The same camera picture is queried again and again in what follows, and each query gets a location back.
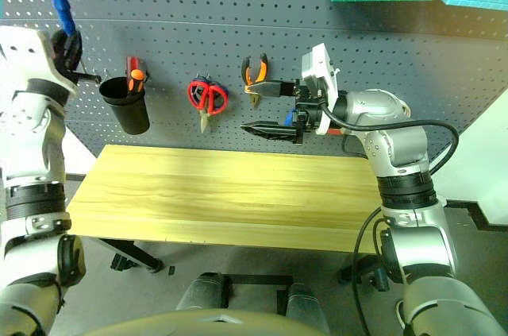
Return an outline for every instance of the white wall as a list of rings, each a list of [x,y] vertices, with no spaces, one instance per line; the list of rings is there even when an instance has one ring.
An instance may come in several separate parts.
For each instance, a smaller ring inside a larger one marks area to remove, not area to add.
[[[438,194],[477,201],[491,224],[508,225],[508,90],[460,135],[433,180]]]
[[[87,147],[66,128],[62,142],[63,157],[65,157],[65,172],[76,175],[86,175],[95,164],[95,156]]]

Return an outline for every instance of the table leg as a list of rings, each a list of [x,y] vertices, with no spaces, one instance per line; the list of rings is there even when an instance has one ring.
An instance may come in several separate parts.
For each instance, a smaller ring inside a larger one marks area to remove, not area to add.
[[[160,259],[152,257],[135,246],[134,241],[107,238],[96,239],[117,253],[111,264],[111,268],[114,270],[123,271],[131,267],[143,266],[150,272],[158,272],[164,267]]]

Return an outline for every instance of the red scissors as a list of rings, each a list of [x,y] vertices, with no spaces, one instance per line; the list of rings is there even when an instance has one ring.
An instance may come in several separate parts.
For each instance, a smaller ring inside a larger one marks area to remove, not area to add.
[[[190,104],[198,110],[201,121],[201,132],[205,132],[208,118],[220,114],[228,106],[228,91],[210,82],[203,76],[196,77],[187,87]]]

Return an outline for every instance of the black cable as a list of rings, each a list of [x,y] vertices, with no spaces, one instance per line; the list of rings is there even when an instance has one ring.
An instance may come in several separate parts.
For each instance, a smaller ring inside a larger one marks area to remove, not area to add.
[[[455,153],[457,145],[459,144],[459,133],[457,132],[456,128],[451,124],[448,124],[447,122],[442,122],[441,120],[432,120],[432,119],[413,120],[408,122],[399,122],[391,124],[378,124],[375,126],[358,126],[356,124],[350,124],[340,120],[337,116],[335,116],[332,113],[332,111],[328,109],[326,104],[327,103],[324,99],[322,99],[319,102],[319,107],[326,114],[326,116],[328,116],[332,120],[332,122],[334,122],[338,126],[349,129],[351,131],[386,131],[389,129],[401,129],[419,126],[438,126],[446,128],[448,131],[452,133],[452,143],[450,145],[450,149],[446,152],[446,155],[444,155],[444,157],[434,166],[434,168],[430,170],[431,175],[437,172],[443,165],[446,164],[448,160],[450,160],[450,157],[452,157],[453,153]]]
[[[383,268],[386,270],[387,274],[390,275],[390,269],[388,268],[388,265],[386,261],[383,258],[383,255],[381,255],[381,252],[379,251],[379,245],[378,245],[378,225],[381,222],[386,222],[384,218],[378,218],[374,222],[374,226],[372,227],[372,239],[374,241],[374,250],[375,255],[378,257],[379,262],[383,266]]]
[[[360,228],[358,232],[358,236],[356,237],[355,249],[352,252],[352,265],[351,265],[351,287],[352,287],[352,297],[355,300],[356,310],[358,312],[358,316],[360,317],[360,322],[362,324],[362,328],[364,329],[364,334],[366,336],[370,336],[371,333],[368,330],[367,322],[365,321],[364,311],[362,310],[362,306],[360,303],[360,298],[358,297],[358,287],[356,286],[356,262],[358,260],[358,250],[360,249],[360,243],[362,242],[362,237],[364,236],[365,229],[367,229],[368,224],[372,219],[381,212],[381,208],[378,207],[372,213],[369,214],[364,224]]]
[[[349,139],[349,136],[350,135],[342,135],[342,142],[341,142],[342,153],[344,155],[361,157],[363,159],[367,159],[368,157],[365,153],[349,152],[348,150],[346,150],[346,141]]]

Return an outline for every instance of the blue tool handle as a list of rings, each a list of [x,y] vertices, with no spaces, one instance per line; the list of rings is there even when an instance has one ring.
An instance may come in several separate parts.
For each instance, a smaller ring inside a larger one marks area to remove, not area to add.
[[[53,6],[58,13],[64,32],[71,36],[76,31],[76,25],[71,15],[71,4],[68,0],[53,0]]]
[[[293,125],[293,113],[296,112],[296,109],[293,109],[289,111],[286,118],[284,119],[284,125],[285,126],[292,126]]]

